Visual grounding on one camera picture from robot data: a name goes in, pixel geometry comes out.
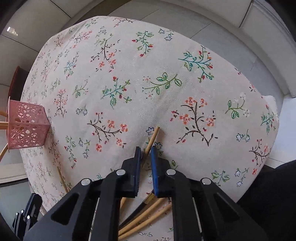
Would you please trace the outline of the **bamboo chopstick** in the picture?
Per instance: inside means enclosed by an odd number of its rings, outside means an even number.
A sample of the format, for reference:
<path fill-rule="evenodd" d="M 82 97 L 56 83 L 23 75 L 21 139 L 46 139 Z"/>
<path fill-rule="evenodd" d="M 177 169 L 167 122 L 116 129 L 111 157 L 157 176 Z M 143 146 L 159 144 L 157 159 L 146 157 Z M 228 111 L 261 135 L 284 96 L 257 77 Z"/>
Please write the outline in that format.
<path fill-rule="evenodd" d="M 57 167 L 57 171 L 58 171 L 59 177 L 60 177 L 60 179 L 61 179 L 62 186 L 63 186 L 65 192 L 68 193 L 68 192 L 69 192 L 69 189 L 68 189 L 68 187 L 67 187 L 67 185 L 66 185 L 66 183 L 65 183 L 65 180 L 64 180 L 64 178 L 63 178 L 63 175 L 62 175 L 61 170 L 60 170 L 59 167 Z"/>
<path fill-rule="evenodd" d="M 8 117 L 8 114 L 5 111 L 0 111 L 0 115 L 4 116 L 4 117 Z"/>
<path fill-rule="evenodd" d="M 142 222 L 148 220 L 151 216 L 156 214 L 158 211 L 155 212 L 155 210 L 158 209 L 158 207 L 160 206 L 160 204 L 164 202 L 164 200 L 165 200 L 164 198 L 158 199 L 151 206 L 149 206 L 143 213 L 141 213 L 137 218 L 135 218 L 128 225 L 120 229 L 118 231 L 118 237 L 123 233 L 130 231 L 132 228 L 136 227 L 137 225 L 140 225 Z"/>
<path fill-rule="evenodd" d="M 9 123 L 6 121 L 1 121 L 0 122 L 0 130 L 7 130 L 8 129 Z"/>
<path fill-rule="evenodd" d="M 118 240 L 123 240 L 126 237 L 129 237 L 130 235 L 134 234 L 135 232 L 137 232 L 138 230 L 146 227 L 148 224 L 152 223 L 153 221 L 155 221 L 156 219 L 158 219 L 160 216 L 162 216 L 164 213 L 166 213 L 168 210 L 171 209 L 172 204 L 168 204 L 166 205 L 163 209 L 161 209 L 160 211 L 158 211 L 156 214 L 154 214 L 153 216 L 151 216 L 148 220 L 142 222 L 140 225 L 137 225 L 136 227 L 132 228 L 130 231 L 123 233 L 122 235 L 120 235 L 118 237 Z"/>
<path fill-rule="evenodd" d="M 158 132 L 159 132 L 159 129 L 160 129 L 159 126 L 157 126 L 157 127 L 154 129 L 154 133 L 152 134 L 151 139 L 149 140 L 149 143 L 147 144 L 147 146 L 146 146 L 146 148 L 145 148 L 145 151 L 144 151 L 144 156 L 145 156 L 145 157 L 149 154 L 149 152 L 150 152 L 150 150 L 151 150 L 151 147 L 152 147 L 152 145 L 154 144 L 154 141 L 155 141 L 155 139 L 156 139 L 156 137 L 157 137 L 157 134 L 158 134 Z M 123 205 L 124 205 L 124 203 L 126 202 L 126 200 L 127 200 L 126 197 L 123 197 L 123 198 L 121 199 L 121 202 L 120 202 L 120 208 L 123 207 Z"/>
<path fill-rule="evenodd" d="M 2 161 L 2 159 L 3 159 L 4 155 L 6 154 L 7 150 L 8 150 L 8 144 L 6 144 L 4 146 L 3 150 L 0 153 L 0 162 Z"/>

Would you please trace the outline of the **black chopstick on table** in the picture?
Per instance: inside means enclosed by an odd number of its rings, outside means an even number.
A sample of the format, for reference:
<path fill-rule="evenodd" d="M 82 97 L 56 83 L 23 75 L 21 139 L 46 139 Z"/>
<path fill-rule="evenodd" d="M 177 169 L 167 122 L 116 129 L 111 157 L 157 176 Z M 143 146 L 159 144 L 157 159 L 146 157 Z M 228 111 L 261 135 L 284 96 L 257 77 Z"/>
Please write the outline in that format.
<path fill-rule="evenodd" d="M 125 227 L 127 224 L 129 224 L 132 220 L 134 220 L 144 209 L 146 206 L 149 205 L 149 203 L 155 198 L 155 195 L 153 192 L 150 192 L 148 194 L 148 196 L 144 199 L 144 201 L 136 208 L 136 210 L 130 214 L 128 216 L 128 218 L 126 218 L 124 220 L 124 222 L 122 222 L 119 225 L 119 229 L 122 229 L 123 227 Z"/>

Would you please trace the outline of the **bamboo chopstick by table edge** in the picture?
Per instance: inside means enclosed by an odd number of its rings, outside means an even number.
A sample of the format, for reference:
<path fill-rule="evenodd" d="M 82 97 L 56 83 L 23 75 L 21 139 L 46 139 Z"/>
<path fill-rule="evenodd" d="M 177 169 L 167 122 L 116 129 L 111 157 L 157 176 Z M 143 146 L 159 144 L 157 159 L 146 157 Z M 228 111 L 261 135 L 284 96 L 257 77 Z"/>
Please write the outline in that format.
<path fill-rule="evenodd" d="M 59 167 L 57 167 L 57 171 L 58 171 L 59 177 L 60 177 L 60 179 L 61 179 L 62 186 L 63 186 L 65 192 L 68 193 L 68 192 L 69 192 L 69 189 L 68 189 L 68 187 L 67 187 L 67 185 L 66 185 L 66 183 L 65 183 L 65 180 L 64 180 L 64 178 L 63 178 L 63 175 L 62 175 L 61 170 L 60 170 Z"/>

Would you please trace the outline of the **floral tablecloth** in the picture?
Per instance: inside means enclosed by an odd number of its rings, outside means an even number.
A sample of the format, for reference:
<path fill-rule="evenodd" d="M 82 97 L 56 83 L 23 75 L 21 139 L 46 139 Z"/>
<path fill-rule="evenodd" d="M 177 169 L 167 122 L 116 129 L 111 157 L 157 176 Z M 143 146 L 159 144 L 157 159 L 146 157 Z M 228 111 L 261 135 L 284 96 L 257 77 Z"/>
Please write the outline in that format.
<path fill-rule="evenodd" d="M 44 107 L 43 146 L 21 156 L 45 214 L 23 240 L 118 240 L 153 192 L 152 145 L 169 161 L 170 210 L 123 240 L 267 240 L 237 201 L 278 133 L 273 96 L 231 63 L 170 29 L 97 16 L 51 37 L 21 102 Z M 142 151 L 137 197 L 120 208 L 123 161 Z M 69 189 L 66 193 L 57 167 Z"/>

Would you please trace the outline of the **pink perforated utensil holder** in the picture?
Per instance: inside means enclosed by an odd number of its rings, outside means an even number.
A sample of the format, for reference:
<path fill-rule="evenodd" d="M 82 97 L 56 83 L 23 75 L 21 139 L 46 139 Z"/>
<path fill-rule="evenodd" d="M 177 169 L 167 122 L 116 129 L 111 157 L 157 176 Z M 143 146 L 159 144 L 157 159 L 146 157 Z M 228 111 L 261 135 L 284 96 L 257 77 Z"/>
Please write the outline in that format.
<path fill-rule="evenodd" d="M 9 150 L 44 145 L 50 122 L 43 106 L 9 99 L 6 110 L 6 140 Z"/>

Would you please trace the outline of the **red-rimmed dark trash bin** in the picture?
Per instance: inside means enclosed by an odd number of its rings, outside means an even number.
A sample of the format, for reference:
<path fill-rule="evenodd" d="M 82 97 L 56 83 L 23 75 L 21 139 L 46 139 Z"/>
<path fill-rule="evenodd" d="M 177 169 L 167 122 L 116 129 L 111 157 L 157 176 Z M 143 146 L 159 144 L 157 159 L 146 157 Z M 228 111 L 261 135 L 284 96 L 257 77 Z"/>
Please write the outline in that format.
<path fill-rule="evenodd" d="M 25 85 L 28 75 L 28 71 L 24 70 L 23 68 L 20 68 L 20 66 L 17 66 L 8 93 L 8 97 L 10 97 L 10 99 L 20 101 L 23 92 L 23 87 Z"/>

